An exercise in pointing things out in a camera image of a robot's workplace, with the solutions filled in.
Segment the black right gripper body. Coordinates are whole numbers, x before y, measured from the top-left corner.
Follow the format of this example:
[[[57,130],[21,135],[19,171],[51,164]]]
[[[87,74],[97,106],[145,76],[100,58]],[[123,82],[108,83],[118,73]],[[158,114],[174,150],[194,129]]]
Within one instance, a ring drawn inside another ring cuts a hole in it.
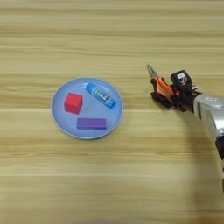
[[[171,95],[171,105],[182,112],[194,112],[193,103],[195,98],[200,95],[200,92],[193,90],[191,92],[183,92],[172,88],[173,94]]]

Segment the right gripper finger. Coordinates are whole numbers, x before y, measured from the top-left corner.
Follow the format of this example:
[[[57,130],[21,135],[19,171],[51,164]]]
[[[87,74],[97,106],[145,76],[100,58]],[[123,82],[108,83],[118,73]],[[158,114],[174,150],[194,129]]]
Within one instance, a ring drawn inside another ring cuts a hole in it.
[[[166,107],[167,109],[172,109],[174,107],[173,103],[170,102],[164,95],[158,92],[152,92],[151,97],[154,101],[160,103],[162,106]]]

